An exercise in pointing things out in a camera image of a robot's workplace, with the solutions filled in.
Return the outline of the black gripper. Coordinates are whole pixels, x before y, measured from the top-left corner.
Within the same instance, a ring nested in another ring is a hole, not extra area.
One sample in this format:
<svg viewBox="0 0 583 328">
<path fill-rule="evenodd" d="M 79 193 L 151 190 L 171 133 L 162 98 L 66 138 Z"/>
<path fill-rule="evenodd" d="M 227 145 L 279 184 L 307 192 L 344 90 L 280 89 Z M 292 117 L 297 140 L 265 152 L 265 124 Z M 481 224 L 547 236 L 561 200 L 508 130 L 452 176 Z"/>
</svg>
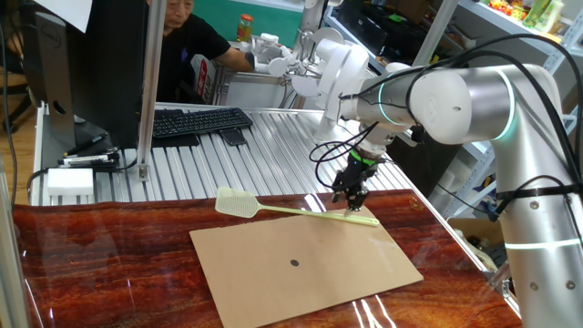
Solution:
<svg viewBox="0 0 583 328">
<path fill-rule="evenodd" d="M 337 175 L 332 183 L 332 203 L 337 203 L 341 198 L 346 202 L 346 210 L 343 216 L 349 217 L 352 212 L 359 211 L 366 200 L 369 190 L 360 184 L 367 165 L 356 159 L 349 159 L 346 167 Z"/>
</svg>

